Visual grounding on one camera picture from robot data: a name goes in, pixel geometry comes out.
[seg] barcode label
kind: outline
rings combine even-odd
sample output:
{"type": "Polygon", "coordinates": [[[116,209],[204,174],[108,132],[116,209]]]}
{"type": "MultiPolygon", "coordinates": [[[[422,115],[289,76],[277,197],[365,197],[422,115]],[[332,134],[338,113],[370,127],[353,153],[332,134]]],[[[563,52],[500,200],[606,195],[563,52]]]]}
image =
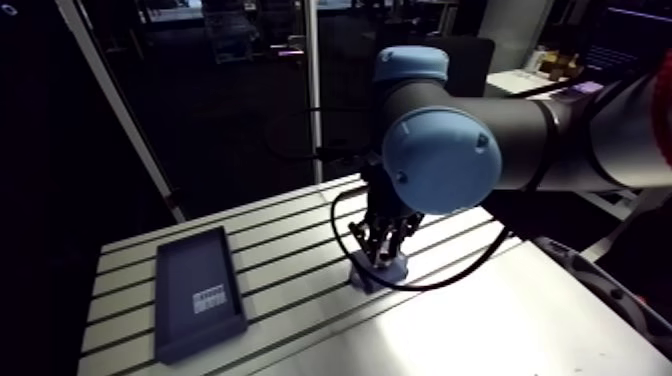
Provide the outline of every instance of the barcode label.
{"type": "Polygon", "coordinates": [[[194,313],[199,314],[207,311],[210,308],[217,307],[226,303],[226,294],[224,293],[224,285],[217,285],[207,290],[197,292],[193,295],[194,313]]]}

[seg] aluminum work table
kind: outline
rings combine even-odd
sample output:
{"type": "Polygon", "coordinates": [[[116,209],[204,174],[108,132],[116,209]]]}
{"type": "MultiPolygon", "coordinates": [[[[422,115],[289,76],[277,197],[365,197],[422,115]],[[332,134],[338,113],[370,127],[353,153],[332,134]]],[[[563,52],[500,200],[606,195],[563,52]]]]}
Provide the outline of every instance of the aluminum work table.
{"type": "MultiPolygon", "coordinates": [[[[634,329],[515,237],[439,291],[353,289],[328,215],[339,192],[361,184],[349,176],[104,246],[78,374],[672,375],[672,364],[634,329]],[[157,246],[218,226],[228,233],[250,327],[175,365],[156,362],[157,246]]],[[[365,196],[339,205],[343,234],[365,205],[365,196]]],[[[407,283],[455,274],[501,228],[482,208],[427,216],[402,245],[407,283]]],[[[352,236],[345,242],[356,249],[352,236]]]]}

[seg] blue joint cap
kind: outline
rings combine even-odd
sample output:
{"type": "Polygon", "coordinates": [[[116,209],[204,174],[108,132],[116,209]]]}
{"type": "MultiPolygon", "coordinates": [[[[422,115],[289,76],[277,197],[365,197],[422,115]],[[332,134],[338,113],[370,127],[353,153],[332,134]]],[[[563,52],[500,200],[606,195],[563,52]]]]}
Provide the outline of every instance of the blue joint cap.
{"type": "Polygon", "coordinates": [[[388,47],[378,54],[373,82],[409,78],[448,80],[448,55],[433,47],[388,47]]]}
{"type": "Polygon", "coordinates": [[[382,157],[402,201],[427,214],[477,205],[502,172],[502,155],[490,130],[447,107],[404,115],[385,133],[382,157]]]}

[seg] red object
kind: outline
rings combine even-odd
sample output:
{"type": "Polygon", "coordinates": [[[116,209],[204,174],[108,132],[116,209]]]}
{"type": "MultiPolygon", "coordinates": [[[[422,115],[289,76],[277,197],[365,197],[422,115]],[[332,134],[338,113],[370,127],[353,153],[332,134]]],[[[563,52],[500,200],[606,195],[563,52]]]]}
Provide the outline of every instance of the red object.
{"type": "Polygon", "coordinates": [[[672,131],[667,119],[667,113],[672,104],[672,50],[667,51],[663,65],[653,90],[651,103],[651,127],[656,138],[656,144],[672,168],[672,131]]]}

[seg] white metal frame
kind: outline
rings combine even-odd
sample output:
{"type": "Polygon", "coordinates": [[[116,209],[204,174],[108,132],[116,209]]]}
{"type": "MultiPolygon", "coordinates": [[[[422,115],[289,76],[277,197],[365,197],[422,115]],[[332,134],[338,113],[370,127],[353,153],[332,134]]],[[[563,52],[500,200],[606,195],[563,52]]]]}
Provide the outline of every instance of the white metal frame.
{"type": "MultiPolygon", "coordinates": [[[[79,48],[82,50],[84,57],[89,63],[89,66],[91,67],[91,70],[93,71],[100,88],[103,90],[105,97],[110,102],[110,106],[112,106],[112,110],[117,116],[119,123],[124,129],[124,132],[126,132],[126,136],[128,136],[128,139],[131,141],[133,148],[138,153],[142,164],[145,166],[145,169],[147,169],[147,172],[152,178],[154,185],[156,185],[156,188],[159,190],[159,193],[161,193],[161,196],[164,199],[168,198],[171,194],[168,181],[166,180],[165,176],[163,176],[157,161],[154,159],[154,156],[149,149],[149,146],[145,143],[145,140],[143,139],[137,124],[135,124],[135,121],[131,117],[128,109],[126,108],[126,105],[121,99],[119,91],[114,85],[112,77],[110,77],[103,60],[100,57],[93,40],[91,39],[91,35],[89,34],[87,26],[85,25],[85,20],[82,19],[80,13],[77,11],[77,4],[75,4],[74,0],[56,0],[56,4],[58,5],[63,19],[70,28],[70,31],[75,36],[77,44],[79,45],[79,48]]],[[[175,205],[174,207],[170,208],[170,211],[178,223],[185,221],[184,214],[182,213],[182,210],[179,206],[175,205]]]]}
{"type": "MultiPolygon", "coordinates": [[[[317,0],[304,0],[303,16],[306,25],[306,57],[308,59],[308,96],[311,108],[320,107],[320,55],[317,49],[317,0]]],[[[319,111],[310,115],[313,152],[322,146],[322,116],[319,111]]],[[[324,180],[322,162],[313,160],[315,184],[324,180]]]]}

